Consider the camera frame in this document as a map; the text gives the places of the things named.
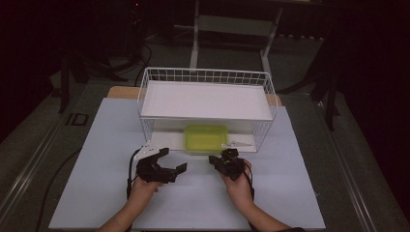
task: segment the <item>black cable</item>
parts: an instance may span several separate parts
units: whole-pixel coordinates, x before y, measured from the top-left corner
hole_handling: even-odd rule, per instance
[[[129,2],[130,7],[132,7],[132,10],[130,10],[130,21],[129,24],[127,25],[127,32],[126,32],[126,38],[124,41],[124,48],[123,48],[123,54],[125,53],[125,47],[128,43],[128,36],[129,35],[136,35],[138,37],[138,35],[140,35],[140,38],[142,38],[144,35],[144,33],[142,32],[142,27],[143,27],[143,18],[142,15],[139,15],[138,13],[138,8],[136,7],[137,2],[136,1],[130,1]],[[131,40],[134,39],[135,40],[135,45],[133,48],[133,51],[131,52],[132,57],[131,59],[126,62],[125,64],[122,65],[118,65],[115,67],[107,67],[110,71],[113,72],[118,72],[118,71],[122,71],[125,69],[130,69],[133,66],[136,66],[139,58],[140,58],[140,54],[139,54],[139,48],[141,46],[141,41],[139,38],[133,38],[131,37]]]
[[[43,220],[43,213],[44,213],[44,206],[45,206],[45,201],[47,199],[48,193],[51,189],[52,183],[54,182],[55,177],[57,176],[57,174],[60,172],[60,170],[63,168],[63,166],[69,161],[71,160],[75,155],[77,155],[79,152],[81,151],[81,148],[76,150],[75,152],[71,153],[69,157],[66,158],[66,160],[64,160],[64,162],[58,167],[57,171],[54,173],[54,175],[51,177],[50,182],[48,183],[47,189],[45,191],[44,197],[43,197],[43,202],[42,202],[42,207],[40,209],[40,215],[39,215],[39,219],[37,220],[37,226],[36,226],[36,232],[38,232],[40,230],[40,225],[42,224],[42,220]]]
[[[249,175],[250,175],[250,176],[249,176],[249,175],[247,174],[247,172],[245,171],[245,170],[246,170],[245,167],[244,167],[241,163],[239,163],[237,159],[234,159],[234,158],[232,158],[232,157],[230,157],[230,156],[228,156],[228,157],[229,157],[231,160],[233,160],[238,167],[240,167],[240,168],[242,169],[242,173],[243,173],[243,174],[245,175],[245,177],[247,178],[247,181],[248,181],[248,184],[249,184],[250,195],[251,195],[251,197],[252,197],[252,200],[254,200],[255,190],[254,190],[254,188],[253,188],[253,174],[252,174],[252,170],[250,169],[250,166],[243,160],[244,165],[246,165],[247,168],[249,169]],[[252,223],[250,223],[249,221],[248,221],[248,224],[249,224],[249,227],[250,227],[250,229],[252,230],[252,232],[259,232],[259,230],[257,230],[256,227],[255,227]]]
[[[152,51],[151,47],[149,47],[149,46],[148,46],[147,44],[145,44],[145,43],[143,43],[143,45],[148,48],[148,51],[149,51],[150,53],[149,53],[149,55],[148,55],[148,59],[147,59],[146,61],[144,61],[144,64],[143,64],[143,66],[141,67],[141,70],[138,72],[138,74],[137,74],[136,77],[135,77],[135,82],[133,83],[133,86],[134,86],[134,87],[136,87],[136,82],[138,81],[138,79],[139,79],[139,77],[141,76],[142,72],[145,70],[145,68],[147,68],[147,67],[149,66],[149,62],[150,62],[151,57],[152,57],[152,54],[153,54],[153,51]]]
[[[130,159],[129,178],[127,179],[127,200],[130,198],[131,189],[132,189],[132,182],[133,182],[133,180],[135,180],[137,178],[137,176],[132,178],[132,163],[133,163],[133,158],[136,156],[136,154],[139,152],[139,150],[140,149],[133,152],[132,155],[131,155],[131,159]],[[126,232],[131,231],[131,229],[132,229],[132,224],[130,225],[130,227],[127,228]]]

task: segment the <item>white table surface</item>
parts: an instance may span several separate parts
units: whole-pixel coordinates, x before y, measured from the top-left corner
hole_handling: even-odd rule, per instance
[[[95,229],[111,218],[126,202],[130,157],[143,144],[136,100],[104,99],[49,227]],[[325,228],[285,107],[260,151],[240,157],[252,163],[255,202],[264,211],[293,227]],[[170,151],[159,160],[170,168],[184,162],[187,172],[160,188],[132,228],[249,230],[208,157]]]

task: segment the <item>human hand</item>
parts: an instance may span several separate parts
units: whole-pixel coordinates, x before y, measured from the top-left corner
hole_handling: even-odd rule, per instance
[[[161,186],[163,186],[161,182],[146,182],[137,177],[132,185],[127,205],[138,212],[142,212]]]
[[[245,173],[249,176],[251,163],[244,159],[245,162]],[[252,195],[250,193],[250,185],[245,174],[241,174],[238,179],[232,181],[230,177],[226,177],[220,174],[223,182],[226,185],[226,192],[229,195],[234,206],[242,212],[246,210],[249,206],[253,205]]]

